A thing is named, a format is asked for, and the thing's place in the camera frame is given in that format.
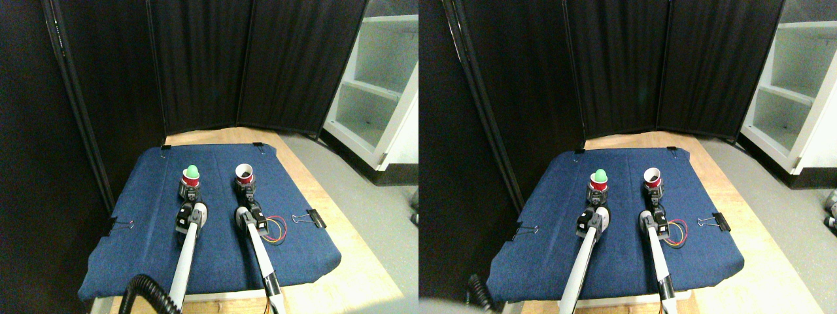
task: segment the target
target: blue denim cloth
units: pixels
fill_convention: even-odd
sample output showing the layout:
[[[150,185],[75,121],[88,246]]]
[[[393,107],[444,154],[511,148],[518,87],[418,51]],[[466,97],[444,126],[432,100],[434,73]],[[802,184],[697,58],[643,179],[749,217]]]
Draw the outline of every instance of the blue denim cloth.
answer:
[[[195,246],[187,293],[263,289],[252,244],[234,221],[238,207],[234,169],[240,163],[254,168],[255,198],[264,215],[279,215],[288,223],[288,235],[281,246],[264,242],[279,283],[314,282],[337,267],[340,251],[326,230],[291,221],[292,214],[304,215],[311,206],[276,158],[275,148],[190,145],[161,151],[155,147],[140,156],[112,214],[119,221],[133,220],[134,228],[114,230],[99,240],[90,254],[79,298],[121,296],[137,274],[147,274],[169,290],[183,238],[174,229],[182,202],[177,187],[182,170],[190,164],[200,171],[208,218]],[[270,227],[271,234],[276,234],[274,225]]]
[[[621,148],[564,152],[553,159],[518,219],[540,230],[503,245],[491,262],[491,295],[497,301],[561,299],[583,240],[575,234],[575,222],[585,207],[590,173],[599,168],[608,173],[610,225],[593,248],[580,299],[658,293],[647,234],[639,227],[643,173],[649,167],[661,171],[667,219],[683,219],[689,226],[681,249],[660,243],[675,290],[714,286],[736,274],[744,258],[729,232],[697,225],[698,218],[717,210],[689,156],[679,148]],[[680,238],[677,228],[671,234]]]

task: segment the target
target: concrete floor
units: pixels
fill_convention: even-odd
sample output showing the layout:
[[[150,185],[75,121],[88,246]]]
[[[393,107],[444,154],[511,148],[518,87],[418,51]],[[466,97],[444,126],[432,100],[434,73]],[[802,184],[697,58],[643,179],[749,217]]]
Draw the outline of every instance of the concrete floor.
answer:
[[[381,261],[401,292],[419,298],[419,229],[409,200],[418,186],[378,187],[322,142],[279,132]]]
[[[837,236],[823,224],[831,190],[791,190],[745,152],[716,138],[698,140],[762,221],[823,312],[837,313]]]

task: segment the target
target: coiled black cable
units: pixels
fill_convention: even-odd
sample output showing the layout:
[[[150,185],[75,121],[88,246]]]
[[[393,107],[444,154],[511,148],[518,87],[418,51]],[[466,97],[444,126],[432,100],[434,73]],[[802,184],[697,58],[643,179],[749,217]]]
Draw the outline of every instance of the coiled black cable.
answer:
[[[135,275],[128,283],[125,296],[122,297],[122,304],[119,305],[119,314],[131,313],[137,295],[144,297],[157,313],[180,314],[180,310],[174,305],[174,300],[156,281],[144,274]]]
[[[495,310],[494,302],[491,300],[491,295],[488,293],[488,290],[485,288],[485,284],[482,283],[477,274],[473,274],[470,278],[468,278],[468,289],[471,293],[473,293],[476,305],[482,307],[485,311]]]

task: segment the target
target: red cup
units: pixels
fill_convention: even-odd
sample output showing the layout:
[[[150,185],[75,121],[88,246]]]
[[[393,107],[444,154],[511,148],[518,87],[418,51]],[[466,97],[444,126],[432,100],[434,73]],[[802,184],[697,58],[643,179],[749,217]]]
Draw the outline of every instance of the red cup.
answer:
[[[198,179],[201,177],[200,173],[198,174],[198,176],[197,176],[197,177],[195,177],[195,178],[190,178],[189,176],[187,176],[187,175],[186,175],[186,171],[187,171],[187,170],[188,170],[188,169],[183,169],[183,178],[182,178],[182,180],[186,183],[186,185],[188,185],[188,186],[190,186],[190,187],[197,187],[197,185],[198,185]]]
[[[604,191],[605,188],[608,188],[608,180],[604,180],[604,182],[597,182],[596,173],[590,173],[590,186],[598,191]]]
[[[649,188],[659,187],[659,185],[663,183],[663,178],[661,177],[660,170],[653,167],[648,168],[648,170],[645,170],[645,174],[643,174],[643,179],[645,180],[645,186]]]
[[[247,184],[253,181],[253,166],[242,163],[235,168],[235,179],[242,184]]]

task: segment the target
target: electrical wire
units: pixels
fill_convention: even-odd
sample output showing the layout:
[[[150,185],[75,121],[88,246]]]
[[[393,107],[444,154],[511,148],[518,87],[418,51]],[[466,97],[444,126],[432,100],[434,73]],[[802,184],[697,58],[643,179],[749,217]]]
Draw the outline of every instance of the electrical wire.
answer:
[[[265,234],[265,235],[262,235],[262,238],[264,238],[266,241],[268,241],[270,243],[279,242],[282,239],[282,237],[285,236],[285,232],[282,230],[282,226],[280,226],[279,223],[276,222],[276,220],[267,219],[267,221],[270,221],[270,222],[273,222],[274,224],[276,224],[276,227],[279,228],[279,237],[274,239],[274,238],[271,238],[269,235]]]
[[[686,224],[685,220],[683,219],[672,219],[668,222],[668,225],[674,225],[677,229],[680,230],[680,241],[674,241],[671,239],[663,239],[667,245],[674,249],[682,248],[683,245],[686,245],[686,239],[689,237],[689,226]]]
[[[282,220],[282,224],[285,227],[283,228],[282,224],[279,224],[279,222],[277,220],[275,220],[274,218],[278,218],[278,219]],[[269,235],[266,234],[266,235],[262,236],[262,239],[264,239],[264,241],[266,241],[270,245],[274,245],[274,246],[282,245],[285,242],[285,238],[288,236],[288,223],[285,221],[284,218],[282,218],[282,216],[269,216],[269,217],[267,217],[267,220],[276,224],[276,227],[279,229],[279,236],[276,237],[276,238],[273,238],[273,237],[270,237]],[[268,233],[270,233],[270,224],[268,224]]]

